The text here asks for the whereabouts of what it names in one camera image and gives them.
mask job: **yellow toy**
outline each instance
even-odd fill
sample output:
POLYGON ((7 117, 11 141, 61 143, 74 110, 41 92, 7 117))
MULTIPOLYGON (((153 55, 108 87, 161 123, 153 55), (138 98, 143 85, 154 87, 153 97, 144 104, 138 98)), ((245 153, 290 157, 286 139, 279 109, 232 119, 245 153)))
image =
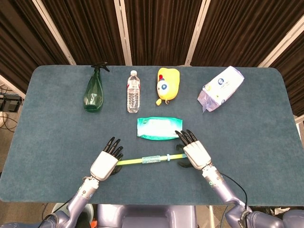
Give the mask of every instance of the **yellow toy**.
POLYGON ((176 97, 180 85, 180 72, 177 69, 161 68, 157 74, 157 93, 160 97, 156 104, 160 105, 162 100, 169 104, 169 100, 176 97))

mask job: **dark curtain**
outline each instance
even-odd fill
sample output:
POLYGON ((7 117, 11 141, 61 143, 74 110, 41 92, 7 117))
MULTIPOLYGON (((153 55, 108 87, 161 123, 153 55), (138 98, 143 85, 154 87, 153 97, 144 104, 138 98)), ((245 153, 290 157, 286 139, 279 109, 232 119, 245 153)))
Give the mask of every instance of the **dark curtain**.
POLYGON ((293 113, 304 114, 304 32, 270 66, 283 75, 293 113))
POLYGON ((32 1, 0 0, 0 74, 26 92, 40 65, 68 64, 32 1))
POLYGON ((78 65, 124 65, 113 0, 43 0, 78 65))
POLYGON ((192 66, 256 67, 304 14, 304 0, 213 0, 192 66))
POLYGON ((125 0, 133 65, 185 64, 201 0, 125 0))

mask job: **spray bottle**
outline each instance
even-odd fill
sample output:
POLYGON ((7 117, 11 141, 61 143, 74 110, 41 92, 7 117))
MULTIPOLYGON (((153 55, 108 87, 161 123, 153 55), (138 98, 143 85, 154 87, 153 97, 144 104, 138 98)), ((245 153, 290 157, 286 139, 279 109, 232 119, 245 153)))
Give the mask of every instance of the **spray bottle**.
POLYGON ((106 64, 106 62, 102 62, 91 66, 94 68, 94 73, 87 85, 84 96, 84 108, 88 112, 97 112, 103 106, 104 96, 103 85, 100 78, 100 68, 110 72, 106 67, 106 64))

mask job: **wet wipes package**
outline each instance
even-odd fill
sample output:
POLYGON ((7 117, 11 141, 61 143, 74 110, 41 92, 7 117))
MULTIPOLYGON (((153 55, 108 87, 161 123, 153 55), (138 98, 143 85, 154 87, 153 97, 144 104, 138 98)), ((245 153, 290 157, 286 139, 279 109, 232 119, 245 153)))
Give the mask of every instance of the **wet wipes package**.
POLYGON ((146 117, 137 119, 137 136, 150 140, 178 138, 175 131, 182 130, 182 120, 174 117, 146 117))
POLYGON ((198 101, 203 106, 203 112, 218 108, 233 95, 244 81, 244 76, 234 67, 229 66, 222 73, 203 86, 198 101))

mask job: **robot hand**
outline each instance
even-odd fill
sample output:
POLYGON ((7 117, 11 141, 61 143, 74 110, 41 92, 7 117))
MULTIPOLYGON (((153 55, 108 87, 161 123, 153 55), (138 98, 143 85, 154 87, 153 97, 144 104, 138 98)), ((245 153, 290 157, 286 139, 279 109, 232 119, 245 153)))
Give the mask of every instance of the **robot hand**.
POLYGON ((184 131, 175 132, 185 144, 183 150, 195 169, 202 170, 204 167, 211 164, 211 157, 209 156, 208 152, 190 130, 187 130, 188 133, 184 131))
POLYGON ((116 166, 116 164, 123 157, 123 154, 121 153, 123 147, 120 146, 117 148, 117 150, 115 150, 118 143, 120 142, 120 139, 114 142, 114 144, 111 146, 114 139, 115 137, 112 137, 110 139, 103 151, 101 151, 100 155, 91 166, 91 175, 99 181, 104 181, 110 175, 115 175, 122 168, 122 166, 116 166))

